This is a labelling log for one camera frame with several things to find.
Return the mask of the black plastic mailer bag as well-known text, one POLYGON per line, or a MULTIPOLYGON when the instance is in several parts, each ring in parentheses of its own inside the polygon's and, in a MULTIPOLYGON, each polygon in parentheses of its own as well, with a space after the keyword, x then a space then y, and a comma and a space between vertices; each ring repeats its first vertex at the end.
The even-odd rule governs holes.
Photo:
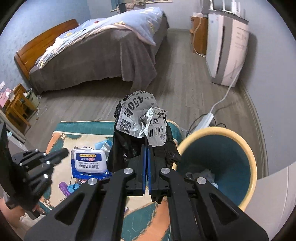
POLYGON ((167 120, 167 111, 158 106, 152 93, 138 90, 119 101, 115 112, 113 145, 107 169, 115 172, 139 156, 142 145, 151 145, 155 156, 177 169, 181 157, 177 146, 182 141, 180 127, 167 120))

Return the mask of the purple bottle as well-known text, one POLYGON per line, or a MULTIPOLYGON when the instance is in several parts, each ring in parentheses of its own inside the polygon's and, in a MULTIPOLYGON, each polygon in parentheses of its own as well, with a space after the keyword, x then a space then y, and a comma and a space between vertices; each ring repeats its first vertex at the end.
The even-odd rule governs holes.
POLYGON ((64 194, 65 197, 68 197, 71 195, 71 193, 68 190, 68 185, 65 182, 61 182, 59 183, 59 189, 61 190, 61 192, 64 194))

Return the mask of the blue glove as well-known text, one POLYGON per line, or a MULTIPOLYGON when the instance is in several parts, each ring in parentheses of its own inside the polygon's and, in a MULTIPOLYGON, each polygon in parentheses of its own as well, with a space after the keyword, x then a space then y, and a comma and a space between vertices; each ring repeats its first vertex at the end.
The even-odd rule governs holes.
POLYGON ((78 184, 78 183, 74 183, 74 184, 68 185, 68 186, 67 186, 67 189, 68 189, 69 193, 72 194, 72 193, 73 193, 74 191, 76 191, 79 187, 80 187, 80 184, 78 184))

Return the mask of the blue wet wipes pack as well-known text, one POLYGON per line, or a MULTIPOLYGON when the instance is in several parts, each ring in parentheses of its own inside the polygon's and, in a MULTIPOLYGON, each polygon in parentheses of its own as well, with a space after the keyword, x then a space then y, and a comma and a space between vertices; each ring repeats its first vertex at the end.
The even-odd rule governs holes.
POLYGON ((71 170, 74 178, 83 180, 103 180, 112 175, 107 169, 105 152, 90 148, 71 150, 71 170))

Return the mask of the teal yellow trash bin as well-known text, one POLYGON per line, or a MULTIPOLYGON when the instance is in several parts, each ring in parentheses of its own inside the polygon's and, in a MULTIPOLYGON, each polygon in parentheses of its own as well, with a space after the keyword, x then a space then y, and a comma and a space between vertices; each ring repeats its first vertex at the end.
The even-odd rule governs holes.
POLYGON ((254 194, 257 166, 244 138, 227 128, 208 127, 183 139, 178 152, 180 174, 210 170, 219 191, 245 211, 254 194))

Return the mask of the white power strip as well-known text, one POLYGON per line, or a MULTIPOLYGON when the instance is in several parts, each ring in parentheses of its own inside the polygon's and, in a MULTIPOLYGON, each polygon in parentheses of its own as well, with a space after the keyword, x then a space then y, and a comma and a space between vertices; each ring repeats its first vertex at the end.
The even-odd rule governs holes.
POLYGON ((193 128, 191 133, 209 127, 213 119, 214 119, 214 115, 212 113, 205 114, 202 117, 201 121, 197 124, 197 126, 193 128))

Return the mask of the horse pattern floor mat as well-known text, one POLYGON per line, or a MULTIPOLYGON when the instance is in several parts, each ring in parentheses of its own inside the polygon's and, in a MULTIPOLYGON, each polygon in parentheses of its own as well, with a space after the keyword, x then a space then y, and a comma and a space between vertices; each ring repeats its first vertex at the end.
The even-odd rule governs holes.
MULTIPOLYGON (((112 121, 62 121, 56 126, 47 146, 47 153, 66 148, 100 150, 104 144, 113 144, 112 121)), ((52 185, 45 192, 39 204, 46 212, 50 212, 71 193, 76 191, 90 178, 103 180, 110 177, 106 171, 88 173, 86 168, 79 171, 75 168, 72 154, 64 158, 55 169, 52 185)), ((127 198, 125 218, 123 221, 121 240, 171 240, 171 227, 166 199, 160 204, 153 202, 145 194, 141 197, 127 198)))

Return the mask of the wooden bedside stool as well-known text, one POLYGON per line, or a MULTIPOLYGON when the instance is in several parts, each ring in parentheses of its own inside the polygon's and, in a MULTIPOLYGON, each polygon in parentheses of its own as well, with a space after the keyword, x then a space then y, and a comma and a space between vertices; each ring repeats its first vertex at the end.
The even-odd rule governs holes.
POLYGON ((7 119, 22 134, 31 127, 29 118, 37 110, 38 106, 30 99, 31 94, 34 94, 31 89, 26 90, 22 84, 18 84, 4 105, 7 119))

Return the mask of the bed with grey blanket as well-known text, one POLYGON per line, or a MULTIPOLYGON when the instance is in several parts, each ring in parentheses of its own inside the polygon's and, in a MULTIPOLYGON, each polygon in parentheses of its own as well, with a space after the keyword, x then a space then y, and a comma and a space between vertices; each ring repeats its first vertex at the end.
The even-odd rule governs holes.
POLYGON ((62 51, 42 69, 34 66, 29 83, 37 94, 83 82, 121 77, 132 91, 145 90, 156 78, 156 54, 168 32, 166 16, 154 34, 156 45, 142 42, 133 31, 108 29, 62 51))

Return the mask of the wooden headboard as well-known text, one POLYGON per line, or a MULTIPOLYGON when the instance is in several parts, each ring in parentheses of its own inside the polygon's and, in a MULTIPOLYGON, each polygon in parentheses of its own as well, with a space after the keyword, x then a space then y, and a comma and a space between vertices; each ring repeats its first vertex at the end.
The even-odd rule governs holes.
POLYGON ((29 72, 37 59, 45 53, 49 46, 54 44, 55 39, 62 33, 78 26, 79 24, 75 19, 65 21, 38 35, 16 52, 14 59, 26 80, 29 79, 29 72))

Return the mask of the light blue quilt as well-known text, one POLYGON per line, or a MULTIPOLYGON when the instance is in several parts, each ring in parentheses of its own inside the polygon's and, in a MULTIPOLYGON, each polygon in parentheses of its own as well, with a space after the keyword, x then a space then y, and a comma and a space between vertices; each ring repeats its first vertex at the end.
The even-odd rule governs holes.
POLYGON ((110 29, 129 30, 145 44, 156 45, 154 35, 159 30, 165 13, 160 8, 145 8, 114 15, 103 19, 90 19, 78 27, 62 33, 55 39, 37 62, 37 67, 42 69, 51 59, 66 48, 88 38, 92 35, 110 29))

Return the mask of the wooden cabinet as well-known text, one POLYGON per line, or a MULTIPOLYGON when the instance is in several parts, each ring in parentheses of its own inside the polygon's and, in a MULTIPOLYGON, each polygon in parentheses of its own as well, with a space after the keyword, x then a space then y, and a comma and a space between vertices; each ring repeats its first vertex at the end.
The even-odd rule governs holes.
POLYGON ((190 17, 192 27, 190 29, 193 52, 206 56, 208 38, 208 19, 200 16, 190 17))

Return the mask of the white air purifier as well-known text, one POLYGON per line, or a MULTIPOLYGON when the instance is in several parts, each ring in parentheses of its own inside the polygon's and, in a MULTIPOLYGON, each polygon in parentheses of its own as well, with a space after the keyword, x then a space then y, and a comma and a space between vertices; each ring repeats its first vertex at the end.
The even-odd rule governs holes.
POLYGON ((206 64, 211 82, 234 87, 243 68, 249 21, 228 11, 210 10, 206 64))

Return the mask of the white wifi router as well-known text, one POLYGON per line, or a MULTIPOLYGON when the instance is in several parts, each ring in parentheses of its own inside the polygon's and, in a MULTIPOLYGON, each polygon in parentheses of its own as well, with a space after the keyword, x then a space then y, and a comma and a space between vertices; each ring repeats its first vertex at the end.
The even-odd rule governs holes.
POLYGON ((245 10, 241 7, 240 1, 210 0, 210 12, 248 22, 245 18, 245 10))

